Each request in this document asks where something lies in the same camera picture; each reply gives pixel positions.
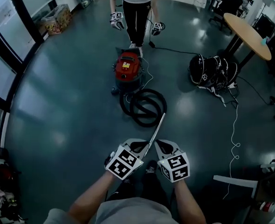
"office chair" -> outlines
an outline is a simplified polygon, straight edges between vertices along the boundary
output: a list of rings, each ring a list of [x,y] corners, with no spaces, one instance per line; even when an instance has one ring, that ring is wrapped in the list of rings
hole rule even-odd
[[[230,33],[232,34],[233,32],[225,22],[225,19],[223,18],[223,15],[225,13],[231,13],[231,14],[236,14],[238,8],[242,4],[242,0],[223,0],[223,2],[219,5],[219,7],[214,9],[214,12],[216,13],[216,16],[213,18],[209,19],[210,21],[216,21],[220,23],[220,31],[222,30],[222,26],[225,25],[230,30]]]

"black pants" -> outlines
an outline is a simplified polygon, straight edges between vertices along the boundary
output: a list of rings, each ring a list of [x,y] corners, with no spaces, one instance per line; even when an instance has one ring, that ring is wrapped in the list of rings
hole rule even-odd
[[[162,189],[156,174],[145,174],[142,180],[143,192],[141,197],[157,202],[170,209],[166,193]],[[117,190],[107,199],[107,201],[120,200],[135,197],[135,188],[131,183],[122,182]]]
[[[143,45],[146,23],[150,9],[151,2],[136,4],[123,1],[127,33],[131,42],[135,43],[137,47],[141,47]]]

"floor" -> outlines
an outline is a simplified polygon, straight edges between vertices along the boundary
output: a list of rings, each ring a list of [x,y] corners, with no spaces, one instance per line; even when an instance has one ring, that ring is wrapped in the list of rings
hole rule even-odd
[[[152,38],[156,46],[213,56],[232,38],[207,22],[207,11],[170,0],[159,0],[158,7],[166,29]],[[104,172],[103,161],[118,144],[128,138],[149,140],[154,132],[127,117],[110,93],[115,47],[130,43],[126,31],[110,27],[109,17],[109,0],[96,0],[77,13],[63,34],[50,37],[38,50],[14,98],[5,146],[22,172],[22,215],[30,223],[42,223],[51,208],[67,210]],[[168,105],[157,138],[172,140],[187,153],[191,176],[186,182],[197,193],[213,175],[229,176],[236,110],[190,83],[192,55],[152,49],[148,34],[144,58],[154,76],[148,88],[162,93]],[[248,52],[241,46],[236,58],[241,61]],[[265,99],[275,95],[274,79],[259,57],[254,56],[240,76]],[[241,147],[234,150],[240,159],[232,163],[232,176],[242,177],[245,167],[275,157],[275,106],[265,105],[244,81],[237,82],[234,141]],[[144,161],[156,158],[152,149]],[[159,178],[169,195],[172,185]]]

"vacuum wand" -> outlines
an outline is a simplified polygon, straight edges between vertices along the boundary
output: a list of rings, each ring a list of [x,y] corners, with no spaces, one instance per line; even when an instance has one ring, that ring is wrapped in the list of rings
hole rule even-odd
[[[162,121],[164,120],[164,118],[165,118],[165,113],[163,113],[163,115],[162,115],[162,117],[161,117],[161,119],[160,119],[160,122],[159,122],[159,124],[158,124],[158,126],[157,126],[157,128],[156,128],[156,130],[155,130],[155,132],[154,132],[154,134],[153,134],[153,136],[152,136],[150,142],[149,142],[149,147],[148,147],[148,149],[147,149],[147,151],[146,151],[144,157],[147,155],[148,151],[150,150],[150,148],[151,148],[151,146],[152,146],[152,143],[153,143],[153,141],[155,140],[155,137],[156,137],[156,135],[157,135],[157,133],[158,133],[158,131],[159,131],[159,129],[160,129],[160,126],[161,126]]]

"shop vacuum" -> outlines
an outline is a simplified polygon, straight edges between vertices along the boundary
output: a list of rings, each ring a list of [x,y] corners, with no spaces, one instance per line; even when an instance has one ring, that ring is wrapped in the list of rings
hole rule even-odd
[[[145,68],[138,48],[116,50],[118,59],[113,65],[116,86],[112,88],[111,93],[119,94],[123,112],[131,116],[140,126],[158,125],[166,114],[166,101],[159,92],[144,89]],[[129,108],[124,103],[126,96],[132,96]]]

